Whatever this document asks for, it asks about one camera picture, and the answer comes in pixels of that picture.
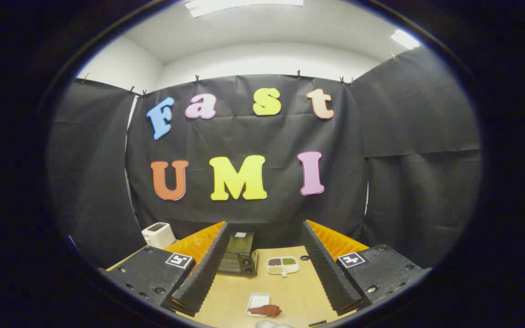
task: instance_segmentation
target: yellow letter m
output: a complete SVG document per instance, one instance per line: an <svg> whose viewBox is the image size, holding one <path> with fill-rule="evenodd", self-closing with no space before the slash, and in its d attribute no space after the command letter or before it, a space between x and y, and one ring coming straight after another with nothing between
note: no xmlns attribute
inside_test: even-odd
<svg viewBox="0 0 525 328"><path fill-rule="evenodd" d="M236 173L234 166L228 157L215 157L210 160L210 165L214 168L214 192L211 197L213 200L227 200L228 193L224 185L234 199L240 197L242 187L246 185L242 197L244 199L265 199L267 192L263 189L263 163L264 157L251 155L244 159L240 171Z"/></svg>

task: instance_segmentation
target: ceiling light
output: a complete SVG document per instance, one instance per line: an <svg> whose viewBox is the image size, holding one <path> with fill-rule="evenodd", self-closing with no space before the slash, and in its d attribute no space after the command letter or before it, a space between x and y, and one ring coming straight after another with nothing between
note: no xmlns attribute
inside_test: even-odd
<svg viewBox="0 0 525 328"><path fill-rule="evenodd" d="M193 17L200 17L219 10L251 5L303 6L303 0L192 0L185 4Z"/></svg>
<svg viewBox="0 0 525 328"><path fill-rule="evenodd" d="M394 34L390 36L390 39L402 44L409 50L415 46L419 46L418 41L416 41L414 37L411 37L408 33L401 30L396 30Z"/></svg>

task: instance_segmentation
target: wooden table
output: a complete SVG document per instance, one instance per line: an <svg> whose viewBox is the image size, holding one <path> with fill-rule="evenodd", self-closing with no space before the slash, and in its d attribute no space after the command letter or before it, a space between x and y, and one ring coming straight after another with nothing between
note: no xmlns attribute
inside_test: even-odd
<svg viewBox="0 0 525 328"><path fill-rule="evenodd" d="M308 255L304 246L259 249L258 253L256 277L216 274L210 292L195 317L192 318L181 312L174 315L216 328L254 328L256 322L261 320L271 320L276 324L289 324L295 328L308 328L311 323L323 320L332 322L355 313L352 311L338 316L331 309L311 260L300 260L302 255ZM290 273L284 278L280 274L269 274L266 266L267 260L278 256L294 256L299 263L299 271ZM111 266L108 270L112 270L121 262ZM271 304L278 305L283 312L274 318L257 318L246 315L250 294L254 292L270 294Z"/></svg>

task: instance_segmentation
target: white wall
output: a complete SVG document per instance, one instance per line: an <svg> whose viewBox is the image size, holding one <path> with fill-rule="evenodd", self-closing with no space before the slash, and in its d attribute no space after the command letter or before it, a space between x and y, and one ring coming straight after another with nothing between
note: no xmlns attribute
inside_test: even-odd
<svg viewBox="0 0 525 328"><path fill-rule="evenodd" d="M200 79L287 74L351 81L381 62L354 52L302 43L252 43L199 52L166 64L155 90Z"/></svg>
<svg viewBox="0 0 525 328"><path fill-rule="evenodd" d="M155 83L163 70L163 63L131 39L121 36L102 49L88 62L77 77L131 89L155 90Z"/></svg>

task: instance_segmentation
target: green sauce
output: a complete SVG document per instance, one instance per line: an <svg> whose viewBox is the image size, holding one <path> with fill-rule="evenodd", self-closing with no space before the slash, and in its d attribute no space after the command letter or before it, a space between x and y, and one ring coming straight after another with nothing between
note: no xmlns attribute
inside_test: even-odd
<svg viewBox="0 0 525 328"><path fill-rule="evenodd" d="M283 259L283 265L284 266L287 266L289 264L295 264L295 260L294 259Z"/></svg>

